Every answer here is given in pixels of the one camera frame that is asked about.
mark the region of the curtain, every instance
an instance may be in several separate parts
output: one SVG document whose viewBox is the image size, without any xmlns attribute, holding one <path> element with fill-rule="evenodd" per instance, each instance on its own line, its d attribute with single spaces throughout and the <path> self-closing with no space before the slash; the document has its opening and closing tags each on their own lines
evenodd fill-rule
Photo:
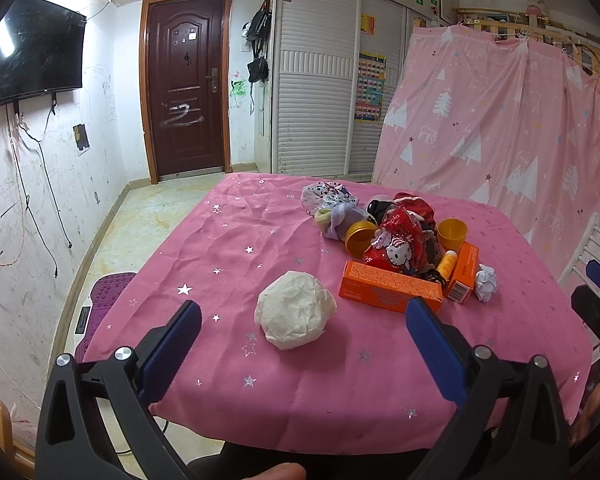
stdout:
<svg viewBox="0 0 600 480">
<path fill-rule="evenodd" d="M 600 80 L 539 41 L 417 28 L 373 180 L 496 207 L 557 277 L 600 215 Z"/>
</svg>

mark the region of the brown door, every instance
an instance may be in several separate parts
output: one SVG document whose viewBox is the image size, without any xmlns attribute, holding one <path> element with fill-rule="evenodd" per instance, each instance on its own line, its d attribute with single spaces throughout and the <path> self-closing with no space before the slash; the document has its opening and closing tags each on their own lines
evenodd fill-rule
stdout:
<svg viewBox="0 0 600 480">
<path fill-rule="evenodd" d="M 149 9 L 149 110 L 158 175 L 222 167 L 224 0 Z"/>
</svg>

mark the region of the wooden door frame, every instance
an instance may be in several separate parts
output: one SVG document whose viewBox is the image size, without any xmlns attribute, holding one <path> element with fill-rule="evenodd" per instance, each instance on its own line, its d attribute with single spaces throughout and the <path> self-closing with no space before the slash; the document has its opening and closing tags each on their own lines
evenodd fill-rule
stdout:
<svg viewBox="0 0 600 480">
<path fill-rule="evenodd" d="M 154 133 L 151 128 L 151 112 L 149 110 L 149 67 L 148 67 L 148 39 L 149 39 L 149 10 L 158 2 L 168 0 L 142 0 L 140 14 L 140 115 L 144 131 L 144 148 L 146 159 L 149 163 L 149 177 L 152 184 L 158 184 L 158 166 L 155 157 Z M 231 173 L 231 151 L 229 139 L 229 18 L 232 0 L 224 0 L 222 10 L 222 51 L 221 51 L 221 135 L 222 135 L 222 169 Z"/>
</svg>

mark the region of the pink tablecloth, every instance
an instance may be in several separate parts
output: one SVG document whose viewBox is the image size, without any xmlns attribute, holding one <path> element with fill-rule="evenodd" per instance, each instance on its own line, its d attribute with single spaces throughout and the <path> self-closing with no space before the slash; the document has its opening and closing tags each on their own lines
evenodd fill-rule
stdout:
<svg viewBox="0 0 600 480">
<path fill-rule="evenodd" d="M 342 243 L 320 235 L 300 204 L 302 187 L 315 180 L 227 176 L 126 287 L 86 360 L 136 345 L 192 299 L 202 307 L 202 330 L 166 396 L 153 406 L 156 415 L 209 438 L 305 453 L 432 446 L 454 405 L 440 396 L 401 314 L 337 296 L 349 257 Z M 397 191 L 347 187 L 362 203 Z M 495 267 L 500 285 L 489 303 L 473 296 L 465 305 L 445 300 L 440 319 L 502 359 L 547 355 L 571 421 L 591 352 L 568 298 L 497 209 L 425 198 L 438 221 L 455 216 L 468 224 L 468 241 L 480 247 L 481 262 Z M 320 339 L 280 351 L 266 341 L 253 311 L 260 291 L 290 269 L 316 276 L 336 297 L 338 311 Z"/>
</svg>

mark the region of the tile floor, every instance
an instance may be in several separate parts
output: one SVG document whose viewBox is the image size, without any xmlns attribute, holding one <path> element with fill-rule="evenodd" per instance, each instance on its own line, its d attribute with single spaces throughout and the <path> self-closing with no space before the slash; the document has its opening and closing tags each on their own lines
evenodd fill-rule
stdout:
<svg viewBox="0 0 600 480">
<path fill-rule="evenodd" d="M 106 274 L 138 272 L 193 206 L 223 177 L 224 173 L 192 176 L 129 192 L 109 226 L 82 286 L 65 351 L 73 353 L 83 337 L 75 335 L 75 326 L 82 306 L 91 305 L 89 293 L 95 282 Z M 100 403 L 100 411 L 115 449 L 129 449 L 108 401 Z M 156 420 L 162 428 L 164 420 L 159 417 Z M 222 447 L 222 441 L 204 438 L 172 422 L 166 436 L 185 463 L 218 453 Z M 127 472 L 145 478 L 133 454 L 121 455 L 120 460 Z"/>
</svg>

